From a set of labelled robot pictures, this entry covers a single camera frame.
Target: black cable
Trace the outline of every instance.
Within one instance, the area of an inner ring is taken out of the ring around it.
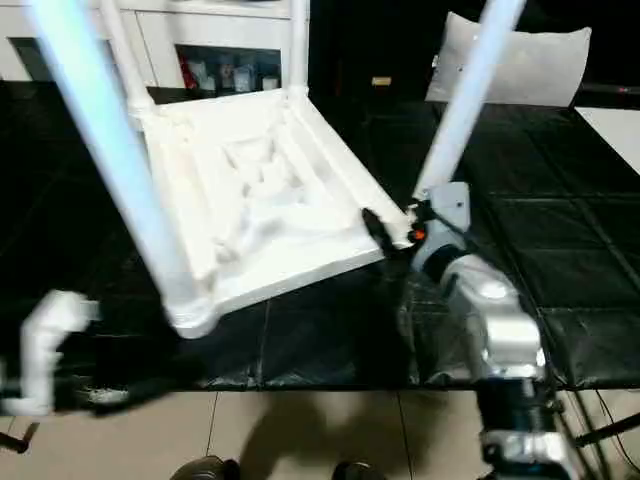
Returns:
[[[576,401],[578,402],[578,409],[580,410],[580,415],[584,419],[584,422],[587,426],[587,430],[589,430],[589,432],[593,432],[595,430],[595,427],[593,426],[593,420],[591,420],[591,415],[589,415],[589,412],[587,411],[587,407],[584,404],[584,399],[582,398],[582,395],[580,394],[580,392],[577,392],[577,391],[573,392],[573,395]],[[602,445],[600,445],[600,442],[595,442],[593,446],[596,450],[596,457],[598,458],[598,463],[600,464],[600,473],[602,475],[602,478],[604,480],[611,480],[611,469],[609,468],[607,459],[604,456],[604,452],[602,451]]]
[[[433,216],[436,220],[438,220],[439,222],[442,222],[445,226],[447,226],[451,231],[453,231],[454,233],[460,235],[460,237],[462,237],[462,239],[467,242],[468,244],[470,244],[475,250],[476,252],[480,253],[482,252],[482,248],[481,248],[481,242],[479,242],[478,240],[476,240],[476,238],[470,234],[469,232],[465,232],[464,230],[462,230],[460,227],[454,225],[453,223],[451,223],[449,220],[447,220],[445,217],[443,217],[442,215],[440,215],[438,212],[436,212],[435,210],[431,210],[433,212]]]
[[[600,408],[602,408],[602,413],[605,414],[607,417],[609,417],[609,421],[612,424],[616,423],[616,421],[613,418],[613,415],[611,414],[611,410],[609,410],[607,402],[604,401],[604,398],[602,398],[602,395],[598,390],[596,390],[596,395],[598,396],[598,400],[600,400]],[[631,459],[631,457],[627,453],[627,450],[626,448],[624,448],[624,444],[622,443],[622,439],[620,438],[620,435],[615,435],[615,438],[616,438],[616,441],[613,442],[613,445],[616,447],[616,450],[618,451],[620,456],[624,458],[627,464],[633,470],[635,470],[636,473],[640,474],[640,467],[638,467],[638,465]]]

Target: white cabinet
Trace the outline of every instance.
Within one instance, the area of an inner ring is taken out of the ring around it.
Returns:
[[[29,1],[0,0],[4,80],[51,78],[26,15]],[[98,0],[84,2],[98,36],[108,40]],[[290,0],[118,0],[118,4],[147,86],[187,86],[217,96],[287,84]]]
[[[35,41],[37,33],[27,18],[27,8],[0,4],[0,77],[4,80],[46,81],[51,78]],[[147,85],[154,86],[157,82],[138,28],[136,15],[131,11],[123,11],[122,13],[142,78]],[[108,40],[108,33],[100,12],[91,9],[89,15],[98,36]]]
[[[185,68],[194,64],[199,64],[196,80],[208,77],[218,93],[260,90],[265,78],[270,86],[287,82],[287,18],[169,12],[137,12],[137,17],[158,86],[184,88]],[[243,69],[243,86],[229,86],[234,69],[236,75]]]

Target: white pillow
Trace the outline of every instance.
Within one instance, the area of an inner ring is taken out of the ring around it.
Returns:
[[[427,100],[448,101],[480,25],[449,12]],[[571,33],[512,32],[488,103],[567,106],[580,85],[591,28]]]

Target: person's foot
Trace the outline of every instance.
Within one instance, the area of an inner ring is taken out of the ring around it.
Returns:
[[[386,480],[386,478],[369,464],[341,462],[336,465],[331,480]]]
[[[213,455],[198,458],[180,467],[171,480],[240,480],[240,465]]]

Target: beige floor tile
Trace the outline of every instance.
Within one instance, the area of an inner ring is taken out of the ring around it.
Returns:
[[[0,417],[0,432],[8,432],[13,417]]]
[[[94,419],[73,414],[45,419],[24,455],[4,452],[0,478],[22,480],[164,480],[204,455],[215,394],[175,394],[137,410]],[[17,418],[22,435],[30,419]]]
[[[403,392],[400,399],[414,479],[469,480],[488,472],[472,392]]]
[[[609,407],[614,420],[621,420],[629,415],[640,412],[640,393],[627,390],[601,390],[604,401]],[[600,400],[594,391],[582,392],[585,406],[595,428],[611,423],[608,415],[602,411]],[[560,399],[565,405],[566,418],[574,435],[580,435],[587,431],[583,418],[578,414],[578,406],[573,394],[560,392]],[[640,465],[640,429],[636,428],[620,435],[620,440],[631,459]],[[628,463],[623,459],[617,442],[613,439],[601,442],[605,457],[609,462],[614,479],[640,478]],[[595,449],[586,447],[583,449],[588,461],[597,466]]]
[[[221,393],[210,453],[240,461],[243,479],[328,480],[343,460],[410,478],[393,393]]]

